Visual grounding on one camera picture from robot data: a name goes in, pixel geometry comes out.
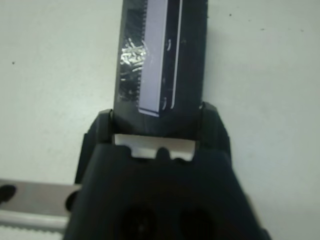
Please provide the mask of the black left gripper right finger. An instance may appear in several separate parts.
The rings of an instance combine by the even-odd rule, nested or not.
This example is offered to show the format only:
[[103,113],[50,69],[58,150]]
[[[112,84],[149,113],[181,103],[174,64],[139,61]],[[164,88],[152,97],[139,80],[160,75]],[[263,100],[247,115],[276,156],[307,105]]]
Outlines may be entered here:
[[200,112],[199,148],[223,152],[230,159],[230,138],[218,109],[208,102],[203,102]]

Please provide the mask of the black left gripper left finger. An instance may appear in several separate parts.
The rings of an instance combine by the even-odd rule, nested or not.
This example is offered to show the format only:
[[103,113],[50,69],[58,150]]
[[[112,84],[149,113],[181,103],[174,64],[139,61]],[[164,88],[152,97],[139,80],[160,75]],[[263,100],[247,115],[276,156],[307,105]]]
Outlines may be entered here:
[[113,111],[106,109],[100,111],[91,124],[83,139],[83,156],[90,160],[97,144],[112,143]]

